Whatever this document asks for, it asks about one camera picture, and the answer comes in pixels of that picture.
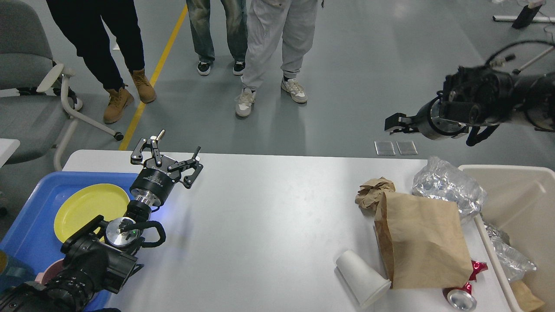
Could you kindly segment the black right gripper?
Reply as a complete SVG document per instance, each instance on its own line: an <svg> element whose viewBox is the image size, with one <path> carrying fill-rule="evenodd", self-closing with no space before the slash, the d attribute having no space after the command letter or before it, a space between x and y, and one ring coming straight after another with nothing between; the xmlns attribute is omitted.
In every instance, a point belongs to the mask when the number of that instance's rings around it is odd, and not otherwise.
<svg viewBox="0 0 555 312"><path fill-rule="evenodd" d="M425 104L415 116L394 113L385 119L385 132L390 135L397 133L421 133L430 140L446 140L459 138L469 133L468 127L440 117L442 97L437 96Z"/></svg>

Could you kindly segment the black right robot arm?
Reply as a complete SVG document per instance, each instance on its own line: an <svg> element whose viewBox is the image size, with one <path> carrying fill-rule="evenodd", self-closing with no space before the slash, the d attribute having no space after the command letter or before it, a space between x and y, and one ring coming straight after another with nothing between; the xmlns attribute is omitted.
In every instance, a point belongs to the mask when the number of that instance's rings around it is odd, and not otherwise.
<svg viewBox="0 0 555 312"><path fill-rule="evenodd" d="M522 44L545 44L547 49L512 72L498 67L515 59L504 51ZM523 71L554 51L548 41L518 41L501 48L483 65L460 66L445 77L436 96L413 116L390 115L384 130L390 134L420 133L430 140L467 136L467 146L489 138L503 123L532 126L539 132L554 132L554 73L524 75Z"/></svg>

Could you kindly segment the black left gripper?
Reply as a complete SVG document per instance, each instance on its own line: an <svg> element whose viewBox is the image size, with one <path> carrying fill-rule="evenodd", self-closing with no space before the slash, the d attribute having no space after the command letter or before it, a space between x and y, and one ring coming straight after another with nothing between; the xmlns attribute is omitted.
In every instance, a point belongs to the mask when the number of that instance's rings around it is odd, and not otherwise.
<svg viewBox="0 0 555 312"><path fill-rule="evenodd" d="M174 188L174 184L177 182L180 182L186 189L190 189L204 168L198 160L198 154L201 150L201 147L198 146L192 158L175 162L167 167L168 172L164 171L163 157L158 147L158 143L164 134L165 129L162 129L156 136L151 136L148 139L141 138L133 152L131 152L131 164L141 165L143 169L131 184L130 192L135 199L139 196L148 197L149 205L155 207L161 207L165 204ZM150 159L143 156L145 150L151 153ZM182 178L182 173L190 169L193 172Z"/></svg>

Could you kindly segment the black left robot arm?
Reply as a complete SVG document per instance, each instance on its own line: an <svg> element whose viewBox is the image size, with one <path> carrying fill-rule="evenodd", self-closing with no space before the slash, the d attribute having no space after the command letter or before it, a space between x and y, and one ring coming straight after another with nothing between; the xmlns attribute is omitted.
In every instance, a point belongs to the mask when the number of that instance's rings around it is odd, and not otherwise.
<svg viewBox="0 0 555 312"><path fill-rule="evenodd" d="M136 253L161 246L164 227L150 216L164 205L175 184L190 189L203 169L198 146L192 158L178 161L160 153L156 136L141 138L130 162L141 171L131 184L133 199L112 221L97 215L64 241L61 271L45 285L25 282L1 295L3 312L81 312L98 292L117 294L143 268Z"/></svg>

